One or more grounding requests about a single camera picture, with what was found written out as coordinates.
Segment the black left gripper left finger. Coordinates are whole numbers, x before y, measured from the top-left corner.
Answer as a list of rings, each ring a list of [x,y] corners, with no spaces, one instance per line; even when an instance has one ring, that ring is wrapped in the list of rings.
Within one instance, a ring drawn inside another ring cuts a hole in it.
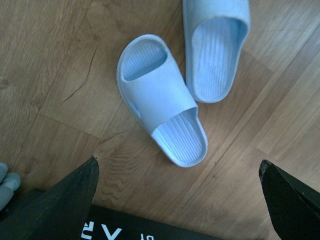
[[[99,178],[92,156],[47,191],[15,197],[0,215],[2,240],[79,240]]]

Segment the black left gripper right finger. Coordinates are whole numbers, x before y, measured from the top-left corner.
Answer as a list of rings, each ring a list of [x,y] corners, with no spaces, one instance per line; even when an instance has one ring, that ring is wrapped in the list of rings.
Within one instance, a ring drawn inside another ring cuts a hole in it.
[[[271,223],[280,239],[318,240],[320,193],[266,159],[258,174]]]

